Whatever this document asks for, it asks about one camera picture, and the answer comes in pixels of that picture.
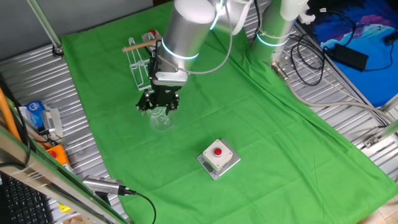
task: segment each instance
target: emergency stop button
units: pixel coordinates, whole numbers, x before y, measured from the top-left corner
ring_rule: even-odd
[[[214,155],[215,155],[216,157],[220,157],[220,156],[222,155],[222,153],[223,153],[223,151],[222,151],[220,148],[216,148],[216,149],[214,150]]]

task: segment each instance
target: power adapter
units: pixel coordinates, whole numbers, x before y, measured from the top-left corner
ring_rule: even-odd
[[[328,54],[333,60],[350,68],[363,72],[366,68],[369,56],[341,44],[335,44],[332,54]]]

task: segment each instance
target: metal rail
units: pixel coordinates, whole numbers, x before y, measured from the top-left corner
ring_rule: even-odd
[[[25,157],[25,145],[0,127],[0,160],[22,164]],[[46,153],[31,152],[24,170],[13,166],[0,170],[97,223],[129,223]]]

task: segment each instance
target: keyboard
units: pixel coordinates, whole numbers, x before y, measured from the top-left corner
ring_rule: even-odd
[[[52,223],[46,196],[8,175],[1,174],[0,223]]]

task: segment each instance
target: wooden stick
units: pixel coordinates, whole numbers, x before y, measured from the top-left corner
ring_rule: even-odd
[[[154,45],[154,44],[156,44],[156,41],[157,41],[157,40],[161,40],[161,39],[155,39],[155,40],[151,40],[151,41],[148,41],[148,42],[145,42],[145,43],[136,44],[136,45],[133,45],[133,46],[130,46],[130,47],[125,47],[125,48],[122,49],[122,51],[123,51],[123,52],[126,52],[126,51],[128,51],[128,50],[135,50],[135,49],[138,49],[138,48],[141,48],[141,47],[146,47],[146,46],[149,46],[149,45]]]

